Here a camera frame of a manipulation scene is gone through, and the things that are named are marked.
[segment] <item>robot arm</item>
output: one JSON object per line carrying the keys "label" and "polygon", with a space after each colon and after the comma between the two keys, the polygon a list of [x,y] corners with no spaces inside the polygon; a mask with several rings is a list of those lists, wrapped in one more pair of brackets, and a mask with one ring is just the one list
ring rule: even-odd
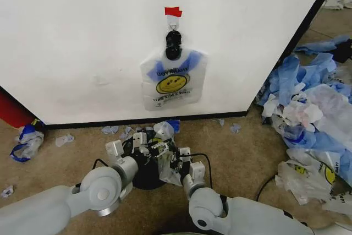
{"label": "robot arm", "polygon": [[90,171],[79,187],[59,185],[1,208],[1,234],[54,235],[84,211],[95,210],[99,216],[106,216],[116,210],[132,190],[138,166],[131,157],[121,157],[120,141],[108,143],[106,149],[111,167]]}

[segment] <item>beige carpet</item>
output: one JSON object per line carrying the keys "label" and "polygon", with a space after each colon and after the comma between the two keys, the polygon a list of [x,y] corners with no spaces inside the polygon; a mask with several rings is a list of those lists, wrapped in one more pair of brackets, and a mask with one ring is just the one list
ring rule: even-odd
{"label": "beige carpet", "polygon": [[[302,42],[329,39],[326,35],[352,35],[351,17],[352,10],[323,10]],[[229,130],[232,123],[242,126],[240,133]],[[56,147],[55,138],[68,132],[75,136],[74,142]],[[55,185],[79,183],[96,158],[107,160],[105,143],[118,139],[119,133],[105,135],[101,128],[49,131],[38,155],[27,163],[17,163],[9,157],[17,131],[0,121],[0,188],[16,186],[12,196],[0,198],[0,207]],[[213,120],[182,122],[175,140],[179,147],[188,146],[192,152],[208,154],[214,189],[226,196],[254,199],[260,185],[287,159],[284,142],[270,126],[261,125],[260,108],[256,106],[250,108],[247,117],[226,119],[224,127]],[[299,206],[290,193],[277,188],[274,182],[264,189],[260,201],[290,212],[313,228],[326,227],[335,220],[348,221],[344,216],[321,210],[317,201]],[[188,214],[183,189],[167,184],[151,191],[134,189],[110,216],[98,217],[93,211],[85,212],[73,218],[61,235],[181,231],[199,232]]]}

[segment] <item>blue plastic bag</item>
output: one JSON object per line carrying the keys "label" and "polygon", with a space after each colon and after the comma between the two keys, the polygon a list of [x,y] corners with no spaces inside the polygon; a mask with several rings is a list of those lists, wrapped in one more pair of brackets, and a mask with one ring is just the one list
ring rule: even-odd
{"label": "blue plastic bag", "polygon": [[312,149],[337,152],[341,155],[339,176],[352,186],[352,153],[325,132],[317,132],[315,137],[316,142]]}
{"label": "blue plastic bag", "polygon": [[293,88],[297,82],[297,73],[299,67],[299,58],[296,55],[290,55],[284,59],[278,70],[279,76],[279,102],[287,106],[291,102]]}
{"label": "blue plastic bag", "polygon": [[289,148],[311,149],[316,143],[315,134],[307,132],[301,125],[286,126],[284,131],[282,139]]}
{"label": "blue plastic bag", "polygon": [[330,41],[312,42],[297,46],[294,52],[304,52],[306,55],[318,54],[320,52],[327,52],[335,50],[337,44],[348,41],[349,35],[340,35]]}
{"label": "blue plastic bag", "polygon": [[300,66],[297,74],[298,82],[305,83],[304,90],[314,88],[323,82],[327,73],[336,70],[336,62],[330,53],[320,53],[308,66]]}

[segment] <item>white plastic bag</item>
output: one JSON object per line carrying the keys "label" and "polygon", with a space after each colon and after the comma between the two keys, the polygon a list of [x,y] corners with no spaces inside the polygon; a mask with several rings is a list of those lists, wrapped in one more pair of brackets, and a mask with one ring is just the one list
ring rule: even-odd
{"label": "white plastic bag", "polygon": [[307,89],[307,99],[316,104],[323,117],[314,125],[352,151],[352,105],[347,97],[326,84]]}
{"label": "white plastic bag", "polygon": [[329,200],[340,169],[340,155],[311,149],[289,149],[287,154],[292,160],[279,164],[277,186],[290,190],[300,205],[310,198]]}
{"label": "white plastic bag", "polygon": [[170,168],[171,158],[172,152],[170,151],[158,158],[159,179],[163,182],[181,187],[181,175]]}
{"label": "white plastic bag", "polygon": [[174,128],[170,125],[170,123],[163,121],[157,123],[153,126],[156,135],[154,138],[159,138],[161,140],[173,139],[175,135]]}
{"label": "white plastic bag", "polygon": [[202,96],[207,58],[198,51],[182,48],[177,60],[165,50],[141,63],[142,93],[147,110],[172,108],[196,102]]}
{"label": "white plastic bag", "polygon": [[55,140],[55,144],[57,147],[61,147],[65,143],[71,143],[74,139],[75,137],[73,137],[71,134],[68,133],[65,136],[57,137]]}
{"label": "white plastic bag", "polygon": [[323,209],[341,214],[352,215],[352,192],[331,196],[322,206]]}

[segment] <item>yellow smiley face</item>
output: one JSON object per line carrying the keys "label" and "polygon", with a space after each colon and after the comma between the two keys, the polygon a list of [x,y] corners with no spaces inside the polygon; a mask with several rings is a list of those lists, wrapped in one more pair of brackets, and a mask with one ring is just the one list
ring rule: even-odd
{"label": "yellow smiley face", "polygon": [[160,94],[173,93],[183,88],[189,81],[189,75],[170,75],[156,86]]}

